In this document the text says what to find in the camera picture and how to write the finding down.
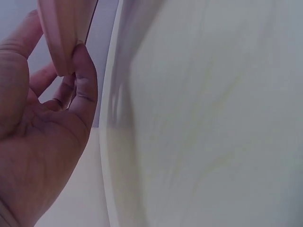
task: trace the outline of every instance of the hand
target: hand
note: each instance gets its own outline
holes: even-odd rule
[[[0,200],[21,226],[33,226],[68,182],[98,99],[96,70],[80,44],[75,76],[63,79],[54,99],[39,103],[56,78],[51,64],[29,77],[27,59],[42,33],[33,11],[0,43]]]

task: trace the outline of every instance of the finger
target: finger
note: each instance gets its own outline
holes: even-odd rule
[[[65,110],[70,101],[74,90],[75,76],[65,76],[52,100],[47,101],[44,105],[53,111]]]
[[[76,71],[77,92],[69,111],[77,115],[90,130],[98,101],[97,73],[84,44],[74,51],[73,64]]]
[[[40,97],[42,93],[53,83],[56,77],[57,73],[55,67],[52,63],[50,63],[29,78],[29,87],[37,97]]]
[[[0,138],[18,126],[27,101],[29,69],[27,59],[42,36],[36,11],[0,42]]]
[[[71,103],[74,101],[76,94],[77,94],[77,80],[75,80],[74,91],[72,92],[72,96],[71,96]]]
[[[34,10],[9,37],[0,43],[0,51],[18,53],[28,59],[42,34],[38,12]]]

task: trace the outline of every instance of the wrist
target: wrist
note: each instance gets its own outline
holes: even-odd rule
[[[20,227],[14,215],[7,206],[0,200],[0,226],[1,227]]]

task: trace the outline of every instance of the white ceramic surface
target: white ceramic surface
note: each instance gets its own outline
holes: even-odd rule
[[[100,118],[111,227],[302,226],[303,2],[130,7]]]

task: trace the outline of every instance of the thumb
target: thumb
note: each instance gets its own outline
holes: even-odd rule
[[[29,84],[27,59],[42,36],[39,16],[32,11],[0,42],[0,139],[19,124]]]

